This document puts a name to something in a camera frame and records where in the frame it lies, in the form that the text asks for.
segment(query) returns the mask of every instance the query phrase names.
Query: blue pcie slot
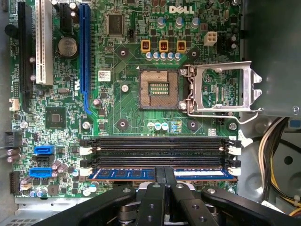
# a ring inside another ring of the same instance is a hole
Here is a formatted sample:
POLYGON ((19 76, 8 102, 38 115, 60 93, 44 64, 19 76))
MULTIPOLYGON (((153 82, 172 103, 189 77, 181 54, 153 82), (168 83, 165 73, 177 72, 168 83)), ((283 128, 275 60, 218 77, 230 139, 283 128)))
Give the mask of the blue pcie slot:
MULTIPOLYGON (((176 180, 237 180, 224 169, 174 169, 176 180)), ((155 180, 154 169, 96 169, 90 180, 155 180)))
POLYGON ((55 147, 53 145, 35 146, 33 148, 34 154, 53 154, 55 147))
POLYGON ((29 176, 33 178, 49 178, 51 177, 50 167, 33 167, 29 169, 29 176))
POLYGON ((80 93, 84 98, 84 109, 89 111, 91 80, 91 9, 87 3, 79 5, 79 77, 80 93))

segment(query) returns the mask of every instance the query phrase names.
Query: chip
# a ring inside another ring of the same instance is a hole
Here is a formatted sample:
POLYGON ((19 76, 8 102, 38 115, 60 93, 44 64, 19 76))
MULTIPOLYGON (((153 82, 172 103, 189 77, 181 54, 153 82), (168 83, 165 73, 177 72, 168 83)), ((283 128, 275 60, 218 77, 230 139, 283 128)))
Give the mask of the chip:
POLYGON ((65 107, 46 107, 45 127, 47 129, 66 128, 66 108, 65 107))
POLYGON ((62 193, 62 194, 66 194, 66 193, 67 193, 67 188, 62 187, 62 188, 61 188, 61 193, 62 193))
POLYGON ((108 15, 107 34, 112 36, 122 36, 124 27, 123 15, 108 15))
POLYGON ((177 71, 140 71, 140 108, 178 109, 178 93, 177 71))

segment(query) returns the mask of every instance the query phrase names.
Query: gray metal panel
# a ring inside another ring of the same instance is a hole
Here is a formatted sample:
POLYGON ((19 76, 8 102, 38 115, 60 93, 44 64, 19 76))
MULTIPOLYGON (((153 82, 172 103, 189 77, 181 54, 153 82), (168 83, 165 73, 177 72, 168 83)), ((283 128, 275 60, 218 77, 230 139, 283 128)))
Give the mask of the gray metal panel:
POLYGON ((245 10, 245 59, 262 77, 253 107, 293 116, 293 107, 301 107, 301 1, 246 0, 245 10))

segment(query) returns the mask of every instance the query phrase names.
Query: white sticker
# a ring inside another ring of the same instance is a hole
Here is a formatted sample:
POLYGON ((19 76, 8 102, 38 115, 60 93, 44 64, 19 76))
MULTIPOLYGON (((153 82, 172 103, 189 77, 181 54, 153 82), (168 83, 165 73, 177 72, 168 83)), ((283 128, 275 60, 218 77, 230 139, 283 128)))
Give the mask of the white sticker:
POLYGON ((111 81, 111 71, 98 71, 98 81, 111 81))

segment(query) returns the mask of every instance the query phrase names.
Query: screw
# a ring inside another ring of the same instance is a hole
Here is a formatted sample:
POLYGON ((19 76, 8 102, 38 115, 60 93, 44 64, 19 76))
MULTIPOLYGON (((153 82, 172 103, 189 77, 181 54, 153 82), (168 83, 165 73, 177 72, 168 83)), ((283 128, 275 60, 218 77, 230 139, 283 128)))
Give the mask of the screw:
POLYGON ((186 104, 185 103, 180 103, 180 108, 182 109, 182 110, 185 110, 186 109, 186 104))
POLYGON ((294 114, 294 115, 299 114, 299 111, 300 111, 300 108, 299 108, 298 106, 294 106, 294 107, 293 107, 293 114, 294 114))
POLYGON ((182 185, 182 184, 177 184, 176 187, 177 187, 177 188, 184 188, 184 185, 182 185))
POLYGON ((180 75, 187 75, 187 69, 180 69, 180 75))
POLYGON ((236 130, 236 129, 237 129, 237 125, 236 125, 235 123, 231 123, 231 124, 229 125, 229 129, 230 129, 230 130, 236 130))
POLYGON ((208 191, 210 194, 216 193, 216 190, 214 190, 214 189, 212 189, 212 188, 207 189, 207 191, 208 191))

